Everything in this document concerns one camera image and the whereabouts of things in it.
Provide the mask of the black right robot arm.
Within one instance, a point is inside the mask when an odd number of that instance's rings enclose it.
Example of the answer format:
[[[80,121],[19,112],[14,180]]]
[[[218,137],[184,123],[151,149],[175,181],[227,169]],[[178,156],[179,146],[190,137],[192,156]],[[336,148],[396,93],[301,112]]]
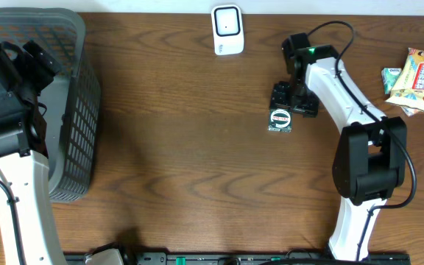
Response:
[[[406,125],[366,98],[331,45],[285,43],[282,50],[291,80],[274,85],[270,122],[284,130],[292,114],[315,117],[326,108],[340,134],[332,176],[341,197],[328,249],[336,260],[363,261],[378,213],[404,180],[396,142],[406,143]]]

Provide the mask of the orange wet wipes pack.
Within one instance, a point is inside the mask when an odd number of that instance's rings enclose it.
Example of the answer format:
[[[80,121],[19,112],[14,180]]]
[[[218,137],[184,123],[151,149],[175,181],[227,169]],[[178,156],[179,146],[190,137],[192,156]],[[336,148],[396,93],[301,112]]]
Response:
[[[424,50],[408,50],[405,66],[386,102],[424,112]]]

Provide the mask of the orange small snack pack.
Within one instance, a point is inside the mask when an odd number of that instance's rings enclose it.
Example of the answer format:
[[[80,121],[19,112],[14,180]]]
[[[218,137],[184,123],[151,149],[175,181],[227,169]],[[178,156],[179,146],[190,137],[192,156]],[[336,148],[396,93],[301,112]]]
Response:
[[[410,107],[402,107],[402,110],[408,117],[414,116],[415,114],[420,112],[418,109],[414,109]]]

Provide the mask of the teal small tissue pack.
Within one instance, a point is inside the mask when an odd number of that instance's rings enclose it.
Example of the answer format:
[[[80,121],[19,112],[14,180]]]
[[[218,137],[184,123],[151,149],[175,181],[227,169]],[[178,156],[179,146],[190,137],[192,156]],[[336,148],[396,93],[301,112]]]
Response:
[[[384,68],[381,71],[381,78],[382,78],[385,94],[390,94],[401,72],[402,72],[401,68]]]

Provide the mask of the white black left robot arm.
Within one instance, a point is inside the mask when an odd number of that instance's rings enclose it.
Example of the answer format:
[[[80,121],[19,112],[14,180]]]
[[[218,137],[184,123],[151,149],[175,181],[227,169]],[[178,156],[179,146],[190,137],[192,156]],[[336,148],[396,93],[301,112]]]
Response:
[[[122,264],[110,247],[62,251],[49,198],[47,123],[38,98],[61,65],[41,46],[0,42],[0,231],[6,264]]]

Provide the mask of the dark round-label can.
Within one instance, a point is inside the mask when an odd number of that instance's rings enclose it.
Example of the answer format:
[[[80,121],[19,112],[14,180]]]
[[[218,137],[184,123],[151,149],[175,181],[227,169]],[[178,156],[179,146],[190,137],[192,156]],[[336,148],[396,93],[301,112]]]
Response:
[[[292,131],[292,113],[286,109],[271,108],[268,131],[290,133]]]

